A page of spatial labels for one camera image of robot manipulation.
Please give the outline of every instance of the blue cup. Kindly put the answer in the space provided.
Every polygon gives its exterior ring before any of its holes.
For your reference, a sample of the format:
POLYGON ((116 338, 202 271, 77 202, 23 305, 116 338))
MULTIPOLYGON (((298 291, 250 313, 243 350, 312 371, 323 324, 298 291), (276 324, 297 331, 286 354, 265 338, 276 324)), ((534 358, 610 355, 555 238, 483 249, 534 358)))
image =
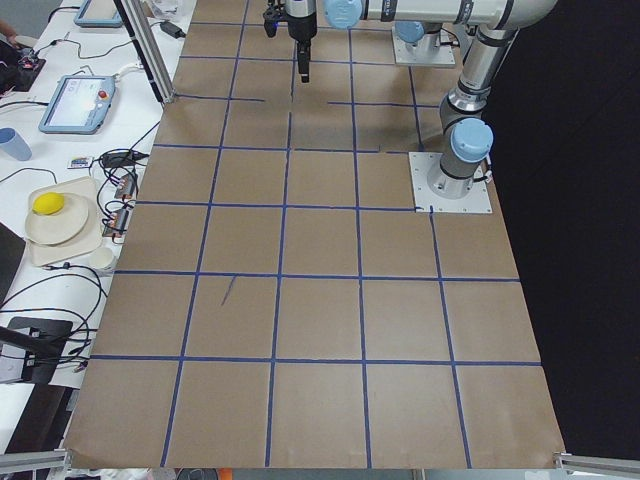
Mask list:
POLYGON ((31 158, 29 145, 13 128, 0 128, 0 148, 22 162, 31 158))

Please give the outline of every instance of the orange object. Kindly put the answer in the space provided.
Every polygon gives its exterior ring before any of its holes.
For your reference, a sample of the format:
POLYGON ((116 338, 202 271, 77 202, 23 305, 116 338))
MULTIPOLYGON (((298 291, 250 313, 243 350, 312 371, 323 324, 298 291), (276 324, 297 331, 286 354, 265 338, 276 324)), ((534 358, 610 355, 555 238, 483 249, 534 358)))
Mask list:
POLYGON ((219 468, 218 469, 219 480, 233 480, 233 470, 231 468, 219 468))

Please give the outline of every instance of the blue joint cap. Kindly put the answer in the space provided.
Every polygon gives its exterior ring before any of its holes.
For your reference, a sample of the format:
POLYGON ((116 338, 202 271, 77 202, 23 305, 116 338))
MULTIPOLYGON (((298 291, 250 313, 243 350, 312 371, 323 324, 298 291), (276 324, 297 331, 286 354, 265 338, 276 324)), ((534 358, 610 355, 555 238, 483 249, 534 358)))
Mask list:
POLYGON ((417 43, 424 37, 424 26, 422 22, 398 21, 396 22, 396 35, 403 42, 417 43))
POLYGON ((451 149, 463 162, 480 162, 492 145, 493 131, 479 118, 465 118, 453 128, 451 149))
POLYGON ((362 0, 324 0, 324 16, 333 28, 353 28, 362 17, 362 0))

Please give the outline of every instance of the yellow lemon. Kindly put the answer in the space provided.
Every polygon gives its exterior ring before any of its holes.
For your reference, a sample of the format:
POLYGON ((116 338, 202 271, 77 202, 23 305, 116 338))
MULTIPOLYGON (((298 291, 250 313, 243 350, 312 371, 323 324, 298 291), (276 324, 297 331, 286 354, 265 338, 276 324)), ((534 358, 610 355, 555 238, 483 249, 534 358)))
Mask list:
POLYGON ((60 193, 48 192, 33 202, 33 211, 38 215, 53 215, 64 207, 64 197, 60 193))

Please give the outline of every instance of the person's arm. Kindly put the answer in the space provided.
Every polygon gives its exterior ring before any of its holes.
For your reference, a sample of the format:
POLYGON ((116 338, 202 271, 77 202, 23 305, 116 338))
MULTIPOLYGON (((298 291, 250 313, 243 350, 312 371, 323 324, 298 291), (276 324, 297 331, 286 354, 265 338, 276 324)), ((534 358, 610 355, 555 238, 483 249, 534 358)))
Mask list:
POLYGON ((16 42, 16 36, 18 35, 18 32, 16 32, 15 28, 13 28, 7 22, 1 19, 0 19, 0 33, 7 38, 7 42, 9 42, 11 45, 13 45, 14 47, 18 46, 18 42, 16 42))

